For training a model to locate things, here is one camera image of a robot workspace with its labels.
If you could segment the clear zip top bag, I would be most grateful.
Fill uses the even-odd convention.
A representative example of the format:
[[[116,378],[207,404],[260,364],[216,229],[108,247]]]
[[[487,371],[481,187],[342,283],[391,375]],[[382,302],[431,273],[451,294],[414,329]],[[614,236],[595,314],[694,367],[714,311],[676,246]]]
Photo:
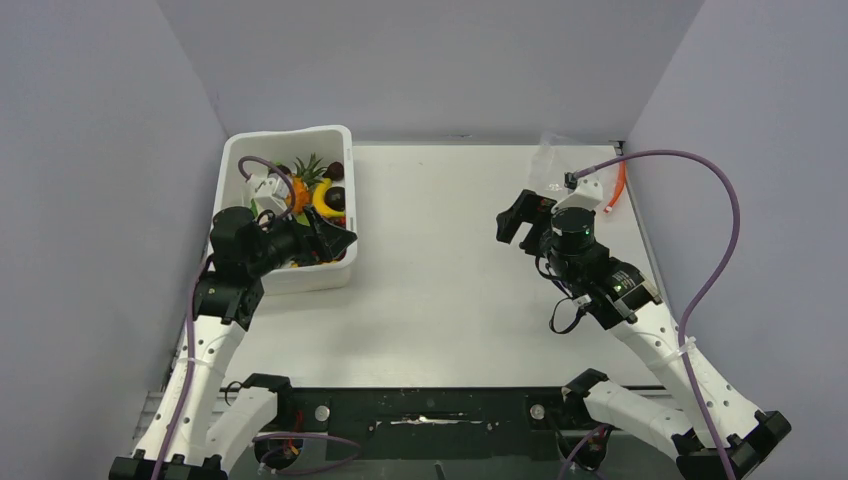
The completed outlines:
[[[566,185],[566,174],[609,160],[621,153],[614,143],[590,144],[553,132],[541,135],[538,148],[531,157],[527,188],[554,199],[563,200],[572,189]],[[600,209],[611,213],[627,189],[627,165],[617,164],[590,174],[602,194]]]

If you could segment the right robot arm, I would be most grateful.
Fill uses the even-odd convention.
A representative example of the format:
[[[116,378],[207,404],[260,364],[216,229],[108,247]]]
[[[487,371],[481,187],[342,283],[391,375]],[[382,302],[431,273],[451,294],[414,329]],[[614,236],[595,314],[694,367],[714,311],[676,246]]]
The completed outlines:
[[[595,213],[523,190],[496,217],[496,239],[548,265],[543,277],[561,285],[580,315],[592,316],[626,345],[674,399],[665,407],[588,369],[566,386],[564,417],[585,427],[610,424],[674,460],[686,479],[743,479],[791,431],[779,411],[766,411],[733,387],[698,350],[678,339],[679,325],[656,286],[634,265],[610,254],[594,235]]]

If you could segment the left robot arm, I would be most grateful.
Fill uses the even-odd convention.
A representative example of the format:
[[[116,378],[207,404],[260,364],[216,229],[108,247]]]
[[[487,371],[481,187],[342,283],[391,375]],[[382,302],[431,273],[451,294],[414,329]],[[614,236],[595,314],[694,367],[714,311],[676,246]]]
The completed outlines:
[[[355,232],[309,207],[306,224],[288,214],[260,223],[247,207],[214,215],[211,254],[191,288],[184,333],[153,420],[127,457],[114,459],[111,479],[226,479],[260,430],[281,417],[294,421],[284,376],[253,374],[234,404],[212,418],[227,367],[264,295],[262,279],[294,260],[329,262],[355,244]]]

